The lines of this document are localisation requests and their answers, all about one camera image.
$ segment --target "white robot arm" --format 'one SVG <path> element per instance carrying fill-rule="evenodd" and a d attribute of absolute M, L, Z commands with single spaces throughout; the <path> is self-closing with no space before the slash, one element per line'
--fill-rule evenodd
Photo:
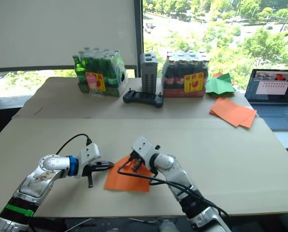
<path fill-rule="evenodd" d="M 134 171 L 144 162 L 146 168 L 157 175 L 158 172 L 164 174 L 169 188 L 182 206 L 191 227 L 195 231 L 206 232 L 231 232 L 227 224 L 223 221 L 218 212 L 214 209 L 219 207 L 206 200 L 182 169 L 174 156 L 161 154 L 160 146 L 154 147 L 144 137 L 139 137 L 132 145 L 133 152 L 131 159 L 138 159 Z"/>
<path fill-rule="evenodd" d="M 0 213 L 0 232 L 25 232 L 31 217 L 45 200 L 54 181 L 67 176 L 88 177 L 88 187 L 92 187 L 91 173 L 111 168 L 114 164 L 98 161 L 98 146 L 91 142 L 81 150 L 79 156 L 44 156 L 35 171 L 18 186 L 12 198 Z"/>

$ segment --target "green paper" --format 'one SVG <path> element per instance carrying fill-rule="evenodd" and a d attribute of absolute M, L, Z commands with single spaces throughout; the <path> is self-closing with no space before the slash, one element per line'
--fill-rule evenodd
<path fill-rule="evenodd" d="M 225 92 L 234 92 L 229 73 L 217 78 L 208 77 L 205 88 L 207 93 L 223 94 Z"/>

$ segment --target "orange paper sheet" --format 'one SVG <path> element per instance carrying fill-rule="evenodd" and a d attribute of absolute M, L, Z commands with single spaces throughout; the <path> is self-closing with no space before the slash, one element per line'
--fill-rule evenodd
<path fill-rule="evenodd" d="M 239 125 L 250 128 L 256 116 L 256 110 L 233 103 L 229 98 L 218 98 L 210 113 L 229 122 L 235 127 Z"/>
<path fill-rule="evenodd" d="M 113 168 L 110 169 L 109 175 L 107 176 L 104 189 L 114 189 L 114 190 L 122 190 L 122 191 L 141 191 L 141 192 L 149 192 L 149 180 L 138 178 L 134 176 L 121 175 L 117 173 L 118 168 L 123 165 L 129 156 L 124 157 L 120 161 L 118 161 Z M 132 168 L 135 165 L 136 160 L 128 163 L 121 171 L 126 173 L 140 174 L 151 176 L 151 172 L 146 169 L 146 167 L 142 164 L 136 173 L 133 172 Z"/>

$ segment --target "floor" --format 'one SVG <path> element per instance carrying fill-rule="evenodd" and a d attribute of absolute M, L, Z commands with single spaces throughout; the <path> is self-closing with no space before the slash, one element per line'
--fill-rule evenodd
<path fill-rule="evenodd" d="M 19 109 L 0 110 L 0 131 L 8 124 L 12 116 Z M 66 230 L 70 232 L 106 232 L 113 228 L 118 228 L 120 232 L 157 232 L 162 221 L 167 218 L 138 218 L 139 220 L 143 220 L 143 222 L 129 218 L 94 218 L 70 230 L 70 228 L 86 219 L 50 218 L 44 222 L 43 218 L 33 218 L 31 222 L 32 228 L 29 229 L 29 232 L 65 232 Z M 186 217 L 168 219 L 175 223 L 181 232 L 193 231 Z M 232 232 L 288 232 L 288 214 L 231 217 L 231 223 L 233 225 Z"/>

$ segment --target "game controller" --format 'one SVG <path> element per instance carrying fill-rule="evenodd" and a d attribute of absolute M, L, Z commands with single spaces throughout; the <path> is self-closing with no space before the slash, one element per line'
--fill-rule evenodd
<path fill-rule="evenodd" d="M 129 89 L 129 91 L 123 96 L 123 100 L 125 103 L 140 102 L 154 105 L 157 108 L 161 108 L 163 106 L 163 95 L 161 93 L 143 93 Z"/>

